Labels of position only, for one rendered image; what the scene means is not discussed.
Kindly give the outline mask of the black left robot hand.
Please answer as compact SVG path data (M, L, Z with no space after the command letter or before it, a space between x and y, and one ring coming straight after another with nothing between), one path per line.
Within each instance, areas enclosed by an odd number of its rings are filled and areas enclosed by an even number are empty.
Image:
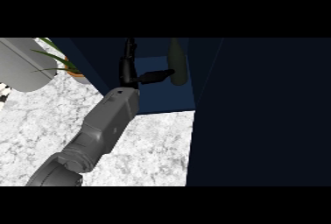
M159 70L146 72L143 75L137 75L135 67L134 67L134 52L135 52L137 44L134 42L134 38L127 38L124 45L124 56L118 61L118 80L119 85L124 88L138 88L138 84L146 85L152 83L162 82L172 74L174 70Z

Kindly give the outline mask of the green potted plant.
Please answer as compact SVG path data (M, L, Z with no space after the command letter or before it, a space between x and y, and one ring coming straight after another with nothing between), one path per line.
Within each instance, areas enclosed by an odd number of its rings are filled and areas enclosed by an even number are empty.
M59 50L56 44L51 42L51 40L48 38L38 38L38 40L47 45L50 46L57 53L62 53L62 51ZM84 85L90 84L90 81L87 79L87 77L84 76L84 74L79 72L76 66L73 65L73 63L69 61L67 56L64 56L64 58L59 58L54 54L48 53L48 52L41 52L41 50L33 50L29 49L33 53L39 53L41 55L47 56L48 58L51 58L56 62L62 63L63 68L44 68L44 69L38 69L33 72L41 72L41 71L64 71L66 74L70 76L70 78Z

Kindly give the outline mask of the dark green wine bottle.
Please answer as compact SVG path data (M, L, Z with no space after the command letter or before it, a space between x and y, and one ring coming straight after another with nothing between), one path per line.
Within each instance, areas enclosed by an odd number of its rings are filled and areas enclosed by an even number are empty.
M169 39L166 62L168 69L174 70L174 74L169 76L169 82L174 86L181 86L187 82L187 67L186 55L177 38Z

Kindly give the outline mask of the black and white striped cloth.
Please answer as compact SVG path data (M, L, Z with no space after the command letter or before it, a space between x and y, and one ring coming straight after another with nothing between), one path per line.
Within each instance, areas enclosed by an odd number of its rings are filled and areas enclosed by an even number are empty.
M11 88L0 82L0 110L2 109L2 106L5 104L5 98L11 92Z

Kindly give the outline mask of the dark blue cabinet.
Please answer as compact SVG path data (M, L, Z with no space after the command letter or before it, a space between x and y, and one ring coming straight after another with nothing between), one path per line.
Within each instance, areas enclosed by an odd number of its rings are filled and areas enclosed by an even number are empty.
M101 94L119 86L119 57L124 38L53 38L51 42L72 61L88 82ZM134 66L137 74L165 70L171 40L135 38ZM186 55L187 82L175 86L169 80L138 87L138 113L158 114L190 111L197 106L202 88L212 70L223 40L220 38L180 38Z

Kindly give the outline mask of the grey rounded appliance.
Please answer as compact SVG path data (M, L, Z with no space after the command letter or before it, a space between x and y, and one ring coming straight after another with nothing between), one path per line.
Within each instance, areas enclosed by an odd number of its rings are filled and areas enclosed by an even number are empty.
M19 92L38 90L56 76L56 61L32 38L0 38L0 82Z

